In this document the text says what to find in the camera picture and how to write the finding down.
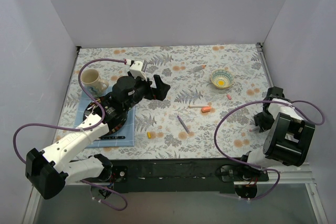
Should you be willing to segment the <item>white pink marker pen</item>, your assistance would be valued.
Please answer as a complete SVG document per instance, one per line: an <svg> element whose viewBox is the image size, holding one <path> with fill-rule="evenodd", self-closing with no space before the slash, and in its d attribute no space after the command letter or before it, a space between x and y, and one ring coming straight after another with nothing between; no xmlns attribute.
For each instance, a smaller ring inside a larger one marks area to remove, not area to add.
<svg viewBox="0 0 336 224"><path fill-rule="evenodd" d="M260 128L258 126L249 129L250 132L259 131L259 130Z"/></svg>

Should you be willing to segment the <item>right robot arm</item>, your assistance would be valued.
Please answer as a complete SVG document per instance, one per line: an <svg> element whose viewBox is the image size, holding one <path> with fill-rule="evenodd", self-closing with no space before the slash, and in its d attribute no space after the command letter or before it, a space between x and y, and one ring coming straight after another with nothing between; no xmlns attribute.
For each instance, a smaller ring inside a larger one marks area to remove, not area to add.
<svg viewBox="0 0 336 224"><path fill-rule="evenodd" d="M254 115L254 123L259 132L268 132L262 149L250 151L241 158L238 176L251 180L256 174L255 165L268 168L279 163L300 167L306 157L315 132L315 125L299 116L292 102L285 98L283 89L268 89L263 110Z"/></svg>

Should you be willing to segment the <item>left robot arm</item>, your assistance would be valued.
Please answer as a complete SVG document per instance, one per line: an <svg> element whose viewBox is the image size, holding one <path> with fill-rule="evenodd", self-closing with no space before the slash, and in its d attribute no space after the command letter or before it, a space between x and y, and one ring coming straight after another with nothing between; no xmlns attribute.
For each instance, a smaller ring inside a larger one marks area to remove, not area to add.
<svg viewBox="0 0 336 224"><path fill-rule="evenodd" d="M56 143L38 151L33 148L26 155L26 177L44 199L51 199L73 182L95 178L106 182L112 175L112 163L102 154L74 161L73 158L104 135L117 132L125 124L128 111L142 99L163 101L170 85L154 75L152 81L123 76L112 91L100 98L101 107L95 107L87 118Z"/></svg>

